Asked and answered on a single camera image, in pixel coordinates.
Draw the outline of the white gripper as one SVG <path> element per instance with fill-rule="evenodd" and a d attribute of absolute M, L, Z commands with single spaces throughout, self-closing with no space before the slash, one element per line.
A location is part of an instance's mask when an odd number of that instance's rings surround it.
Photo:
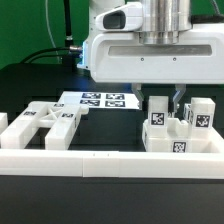
<path fill-rule="evenodd" d="M 172 83 L 171 116 L 185 84 L 224 83 L 224 22 L 190 20 L 188 1 L 138 1 L 95 18 L 99 34 L 89 68 L 97 82 L 132 83 L 143 108 L 143 83 Z"/>

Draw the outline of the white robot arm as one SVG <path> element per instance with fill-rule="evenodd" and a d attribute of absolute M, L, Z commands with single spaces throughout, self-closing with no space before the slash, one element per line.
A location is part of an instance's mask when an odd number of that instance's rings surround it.
<path fill-rule="evenodd" d="M 90 0 L 82 62 L 96 82 L 130 83 L 141 108 L 143 84 L 224 84 L 224 16 L 196 18 L 191 0 Z"/>

